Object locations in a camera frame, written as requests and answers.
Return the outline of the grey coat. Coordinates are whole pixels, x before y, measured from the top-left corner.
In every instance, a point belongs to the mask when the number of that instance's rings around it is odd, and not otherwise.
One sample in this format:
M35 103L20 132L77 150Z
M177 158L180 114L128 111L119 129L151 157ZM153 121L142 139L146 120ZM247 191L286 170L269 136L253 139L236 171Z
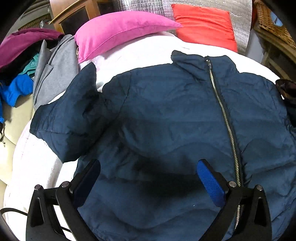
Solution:
M43 41L34 75L33 107L48 104L64 92L79 73L74 36L65 35L56 47L50 49Z

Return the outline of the wooden pillar cabinet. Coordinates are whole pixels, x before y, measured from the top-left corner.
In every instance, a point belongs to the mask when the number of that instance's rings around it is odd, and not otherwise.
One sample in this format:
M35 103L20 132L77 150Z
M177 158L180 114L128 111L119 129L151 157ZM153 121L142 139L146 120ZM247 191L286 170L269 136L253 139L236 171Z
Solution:
M109 0L50 0L53 20L50 24L64 34L75 35L87 21L115 11Z

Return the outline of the white fluffy blanket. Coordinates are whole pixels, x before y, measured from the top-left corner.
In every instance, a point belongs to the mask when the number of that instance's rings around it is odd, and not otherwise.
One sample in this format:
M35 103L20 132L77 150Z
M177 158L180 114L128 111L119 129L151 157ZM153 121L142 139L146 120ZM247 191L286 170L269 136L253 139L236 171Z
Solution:
M117 46L92 61L97 67L96 85L103 85L112 77L140 67L171 62L174 50L201 56L228 56L240 72L254 73L270 81L277 75L260 63L233 51L201 44L186 43L169 33L152 34ZM76 162L62 163L45 142L31 135L30 121L23 129L13 154L13 171L4 192L4 206L27 212L34 191L39 184L44 188L59 186L70 181Z

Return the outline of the silver foil insulation panel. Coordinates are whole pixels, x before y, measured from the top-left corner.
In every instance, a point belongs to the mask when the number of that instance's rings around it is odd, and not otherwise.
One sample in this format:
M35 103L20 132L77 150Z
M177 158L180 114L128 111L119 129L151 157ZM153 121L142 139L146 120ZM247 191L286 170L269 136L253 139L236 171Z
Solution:
M182 25L175 35L189 43L218 46L240 54L247 48L251 1L113 1L119 11L145 11Z

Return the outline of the pink pillow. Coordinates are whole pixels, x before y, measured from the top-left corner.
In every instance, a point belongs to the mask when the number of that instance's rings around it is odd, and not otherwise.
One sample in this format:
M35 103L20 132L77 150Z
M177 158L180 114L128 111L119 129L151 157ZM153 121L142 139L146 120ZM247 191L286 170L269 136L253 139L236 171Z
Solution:
M92 18L74 36L78 62L93 59L130 40L181 27L169 18L145 11L118 11Z

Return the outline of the wicker basket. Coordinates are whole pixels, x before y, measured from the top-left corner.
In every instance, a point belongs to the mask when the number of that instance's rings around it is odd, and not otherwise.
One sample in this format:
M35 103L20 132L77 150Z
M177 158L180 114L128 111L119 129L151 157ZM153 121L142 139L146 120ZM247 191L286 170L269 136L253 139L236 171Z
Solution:
M257 9L257 18L260 28L280 38L295 50L295 41L292 39L287 28L284 25L278 26L275 24L271 17L271 10L263 3L263 1L255 0L254 5Z

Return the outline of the magenta velvet garment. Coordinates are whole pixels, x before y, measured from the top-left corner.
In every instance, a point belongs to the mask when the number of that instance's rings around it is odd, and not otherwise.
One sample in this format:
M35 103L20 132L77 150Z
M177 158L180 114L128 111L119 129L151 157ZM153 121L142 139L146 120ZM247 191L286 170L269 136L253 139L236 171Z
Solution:
M9 65L32 44L43 40L58 40L64 34L43 28L24 29L10 34L1 43L1 68Z

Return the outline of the red pillow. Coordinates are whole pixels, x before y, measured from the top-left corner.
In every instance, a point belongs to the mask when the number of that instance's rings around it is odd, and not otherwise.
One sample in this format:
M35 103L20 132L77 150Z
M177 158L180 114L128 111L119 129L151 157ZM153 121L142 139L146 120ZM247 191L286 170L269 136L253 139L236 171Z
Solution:
M172 4L174 19L182 25L176 30L179 39L238 52L228 11L188 4Z

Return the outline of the navy blue puffer jacket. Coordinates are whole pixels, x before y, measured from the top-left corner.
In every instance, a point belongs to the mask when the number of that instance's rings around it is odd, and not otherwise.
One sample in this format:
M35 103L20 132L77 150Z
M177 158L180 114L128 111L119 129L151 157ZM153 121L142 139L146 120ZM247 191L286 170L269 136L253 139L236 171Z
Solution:
M85 66L30 133L98 178L78 211L101 240L198 240L218 213L197 175L205 159L242 187L263 186L272 240L295 218L295 121L276 85L227 56L179 51L98 91Z

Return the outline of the teal garment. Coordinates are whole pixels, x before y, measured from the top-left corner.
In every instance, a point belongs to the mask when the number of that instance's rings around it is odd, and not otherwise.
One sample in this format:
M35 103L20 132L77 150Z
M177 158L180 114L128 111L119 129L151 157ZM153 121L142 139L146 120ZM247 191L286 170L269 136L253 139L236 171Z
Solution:
M24 67L21 73L19 75L28 75L29 77L34 77L36 68L39 61L39 53L34 55L34 57L29 61L29 63Z

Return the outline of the wooden side table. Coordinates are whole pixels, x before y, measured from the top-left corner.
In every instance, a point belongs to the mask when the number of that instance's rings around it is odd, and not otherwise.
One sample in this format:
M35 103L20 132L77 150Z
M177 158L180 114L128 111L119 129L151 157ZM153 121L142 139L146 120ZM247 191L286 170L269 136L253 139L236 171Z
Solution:
M253 29L263 49L263 58L260 63L280 78L295 82L295 49L260 28L258 21Z

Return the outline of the blue garment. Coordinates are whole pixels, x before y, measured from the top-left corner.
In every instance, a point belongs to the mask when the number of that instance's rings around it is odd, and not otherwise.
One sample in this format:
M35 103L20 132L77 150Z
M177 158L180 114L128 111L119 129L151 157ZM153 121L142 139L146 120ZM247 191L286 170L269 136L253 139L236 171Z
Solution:
M20 96L27 96L33 92L33 80L27 74L17 75L9 85L1 81L1 124L4 123L3 103L15 107Z

